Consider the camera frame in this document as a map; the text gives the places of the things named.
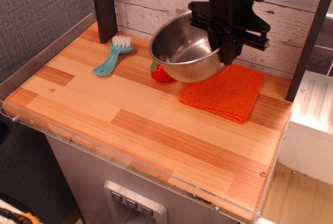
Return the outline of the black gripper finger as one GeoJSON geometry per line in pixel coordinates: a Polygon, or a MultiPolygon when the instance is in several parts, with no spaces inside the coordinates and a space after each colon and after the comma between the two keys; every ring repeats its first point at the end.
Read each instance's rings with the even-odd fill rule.
{"type": "Polygon", "coordinates": [[[211,27],[207,28],[208,40],[212,51],[221,47],[221,37],[211,27]]]}
{"type": "Polygon", "coordinates": [[[233,60],[241,54],[242,39],[233,35],[223,35],[221,38],[222,60],[224,65],[231,65],[233,60]]]}

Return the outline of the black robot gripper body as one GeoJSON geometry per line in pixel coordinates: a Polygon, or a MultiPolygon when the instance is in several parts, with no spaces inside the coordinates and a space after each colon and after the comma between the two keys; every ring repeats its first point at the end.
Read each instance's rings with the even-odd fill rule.
{"type": "Polygon", "coordinates": [[[190,2],[191,24],[207,31],[211,27],[222,38],[233,35],[242,39],[243,45],[264,51],[268,46],[270,25],[253,11],[254,2],[264,0],[208,0],[190,2]]]}

